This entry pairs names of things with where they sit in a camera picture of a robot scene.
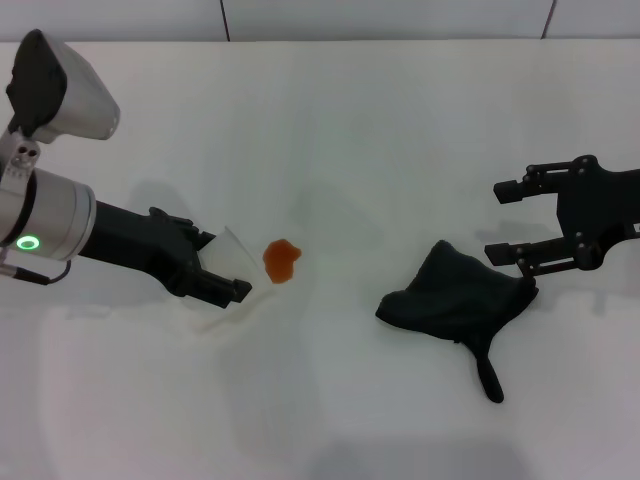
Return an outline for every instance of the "black cloth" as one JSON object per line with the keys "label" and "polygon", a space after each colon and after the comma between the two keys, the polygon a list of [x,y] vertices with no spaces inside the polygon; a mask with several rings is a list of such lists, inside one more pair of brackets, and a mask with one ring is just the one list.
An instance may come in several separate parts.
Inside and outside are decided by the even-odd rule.
{"label": "black cloth", "polygon": [[538,294],[534,278],[512,278],[491,270],[440,240],[406,290],[382,299],[376,316],[398,328],[464,344],[476,357],[487,397],[504,400],[489,361],[496,333]]}

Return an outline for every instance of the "orange stain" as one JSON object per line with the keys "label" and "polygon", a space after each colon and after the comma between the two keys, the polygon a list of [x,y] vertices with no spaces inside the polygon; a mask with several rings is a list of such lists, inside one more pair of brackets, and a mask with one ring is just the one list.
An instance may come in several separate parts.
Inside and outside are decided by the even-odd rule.
{"label": "orange stain", "polygon": [[273,283],[284,283],[293,277],[293,264],[302,255],[302,250],[287,240],[271,242],[262,255],[267,275]]}

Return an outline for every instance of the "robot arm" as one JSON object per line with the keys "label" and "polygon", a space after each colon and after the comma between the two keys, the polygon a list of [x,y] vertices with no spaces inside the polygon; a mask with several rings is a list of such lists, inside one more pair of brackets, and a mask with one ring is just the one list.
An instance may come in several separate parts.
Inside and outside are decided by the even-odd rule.
{"label": "robot arm", "polygon": [[530,165],[522,182],[497,183],[500,203],[545,193],[558,195],[562,238],[539,243],[485,246],[495,266],[516,264],[527,277],[578,268],[599,268],[611,247],[640,238],[640,170],[610,172],[596,157]]}
{"label": "robot arm", "polygon": [[[35,168],[37,142],[62,134],[106,140],[120,110],[91,65],[39,30],[20,44],[7,95],[14,116],[0,137],[0,274],[48,285],[76,255],[140,270],[172,294],[226,307],[241,302],[250,283],[201,267],[198,251],[214,236],[188,219],[157,208],[137,215],[96,201],[93,191]],[[7,249],[66,261],[49,279],[5,263]]]}

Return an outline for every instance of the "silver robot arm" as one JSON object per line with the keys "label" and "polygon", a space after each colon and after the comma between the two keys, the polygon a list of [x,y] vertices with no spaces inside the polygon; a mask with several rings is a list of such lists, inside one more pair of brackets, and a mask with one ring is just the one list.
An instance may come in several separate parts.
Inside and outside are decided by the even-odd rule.
{"label": "silver robot arm", "polygon": [[[39,30],[21,42],[12,73],[14,116],[0,137],[0,246],[70,260],[89,237],[96,201],[88,186],[35,168],[37,142],[106,140],[120,109],[86,60]],[[16,276],[21,269],[4,264],[6,253],[0,273]]]}
{"label": "silver robot arm", "polygon": [[[20,44],[7,95],[14,116],[0,137],[0,274],[48,285],[76,255],[148,273],[173,295],[220,307],[241,302],[250,283],[204,270],[198,251],[213,238],[188,219],[150,208],[138,215],[96,201],[87,185],[35,168],[38,142],[59,135],[106,140],[118,105],[91,65],[39,30]],[[7,265],[7,249],[66,261],[48,278]]]}

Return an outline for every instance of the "green indicator light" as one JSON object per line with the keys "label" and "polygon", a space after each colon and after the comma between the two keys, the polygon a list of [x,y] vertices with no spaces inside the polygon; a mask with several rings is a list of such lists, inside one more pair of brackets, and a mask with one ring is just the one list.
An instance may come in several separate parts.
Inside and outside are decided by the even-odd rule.
{"label": "green indicator light", "polygon": [[40,240],[32,235],[25,235],[18,239],[16,245],[20,250],[35,250],[40,246]]}

